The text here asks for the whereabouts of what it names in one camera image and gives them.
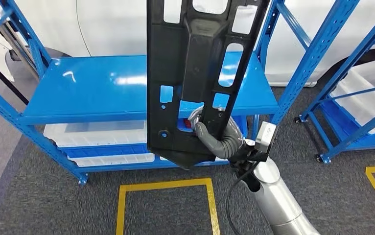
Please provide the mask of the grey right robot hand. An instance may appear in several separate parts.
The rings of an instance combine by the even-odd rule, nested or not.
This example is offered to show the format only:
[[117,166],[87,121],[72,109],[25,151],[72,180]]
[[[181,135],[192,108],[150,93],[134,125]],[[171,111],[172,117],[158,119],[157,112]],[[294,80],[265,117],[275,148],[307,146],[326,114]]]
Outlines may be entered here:
[[199,108],[196,108],[188,117],[191,127],[196,133],[199,140],[208,148],[208,150],[212,154],[221,159],[228,159],[222,141],[219,141],[214,136],[212,136],[208,132],[205,124],[200,121],[203,108],[203,105]]

